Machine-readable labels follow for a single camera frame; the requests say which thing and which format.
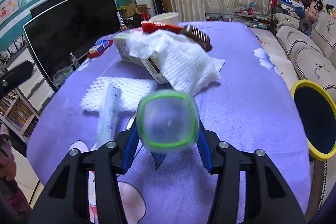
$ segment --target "transparent plastic cup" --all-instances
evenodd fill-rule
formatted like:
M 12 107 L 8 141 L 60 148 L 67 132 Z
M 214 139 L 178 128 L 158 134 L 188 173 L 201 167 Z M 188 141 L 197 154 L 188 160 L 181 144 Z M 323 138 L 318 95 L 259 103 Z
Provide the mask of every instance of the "transparent plastic cup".
M 136 118 L 142 145 L 151 152 L 180 152 L 197 142 L 199 112 L 187 93 L 160 90 L 149 94 L 139 102 Z

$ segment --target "water bottle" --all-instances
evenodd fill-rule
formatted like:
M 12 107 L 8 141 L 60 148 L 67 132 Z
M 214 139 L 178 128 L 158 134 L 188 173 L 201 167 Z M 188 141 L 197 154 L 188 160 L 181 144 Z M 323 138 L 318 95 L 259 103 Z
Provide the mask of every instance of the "water bottle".
M 72 54 L 72 52 L 70 53 L 70 56 L 71 56 L 71 62 L 75 65 L 76 69 L 78 69 L 79 66 L 80 66 L 80 64 L 79 64 L 79 62 L 78 62 L 76 56 L 74 56 L 74 55 Z

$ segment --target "beige sofa cover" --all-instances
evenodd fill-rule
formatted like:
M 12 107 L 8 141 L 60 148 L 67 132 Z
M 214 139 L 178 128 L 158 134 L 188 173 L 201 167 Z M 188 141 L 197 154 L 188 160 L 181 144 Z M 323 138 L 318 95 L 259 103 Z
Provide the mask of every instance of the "beige sofa cover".
M 302 48 L 311 48 L 324 55 L 313 40 L 292 27 L 281 26 L 277 31 L 276 38 L 292 62 L 298 51 Z
M 336 101 L 336 68 L 325 56 L 312 48 L 303 47 L 296 54 L 293 66 L 300 79 L 317 83 Z
M 336 20 L 326 12 L 319 12 L 312 25 L 311 39 L 329 59 L 336 46 Z
M 289 26 L 289 27 L 293 27 L 295 29 L 299 29 L 299 20 L 282 14 L 282 13 L 276 13 L 273 15 L 274 19 L 277 20 L 277 24 L 276 24 L 276 30 L 279 30 L 281 26 Z

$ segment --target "picture frame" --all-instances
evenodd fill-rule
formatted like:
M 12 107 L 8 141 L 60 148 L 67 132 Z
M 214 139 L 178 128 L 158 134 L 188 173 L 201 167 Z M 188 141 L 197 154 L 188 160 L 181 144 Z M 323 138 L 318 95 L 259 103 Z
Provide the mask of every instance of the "picture frame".
M 14 40 L 14 43 L 15 43 L 17 50 L 20 50 L 26 44 L 24 35 L 21 34 L 16 40 Z
M 7 50 L 9 51 L 10 56 L 13 56 L 13 55 L 17 52 L 17 47 L 16 47 L 14 41 L 13 41 L 13 43 L 7 48 Z
M 7 53 L 8 59 L 11 57 L 11 53 L 9 52 L 8 49 L 4 50 L 5 53 Z

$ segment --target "yellow round object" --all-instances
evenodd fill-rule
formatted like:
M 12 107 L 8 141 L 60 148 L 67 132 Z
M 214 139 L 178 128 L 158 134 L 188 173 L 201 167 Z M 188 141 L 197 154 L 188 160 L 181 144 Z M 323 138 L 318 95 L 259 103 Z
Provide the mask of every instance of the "yellow round object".
M 310 81 L 310 80 L 299 80 L 299 81 L 297 81 L 293 85 L 293 87 L 291 88 L 291 96 L 292 96 L 293 100 L 294 100 L 295 92 L 299 88 L 304 87 L 304 86 L 308 87 L 308 88 L 312 88 L 312 89 L 316 90 L 317 92 L 319 92 L 326 99 L 326 101 L 329 103 L 329 105 L 331 106 L 331 108 L 334 112 L 334 115 L 336 116 L 336 105 L 335 105 L 333 99 L 330 97 L 330 95 L 321 86 L 314 83 L 313 81 Z M 336 143 L 334 144 L 334 147 L 332 148 L 332 150 L 329 153 L 325 154 L 325 153 L 321 153 L 320 151 L 318 151 L 312 145 L 312 143 L 308 140 L 308 138 L 307 138 L 307 142 L 308 142 L 308 146 L 309 146 L 309 154 L 317 160 L 328 160 L 336 153 Z

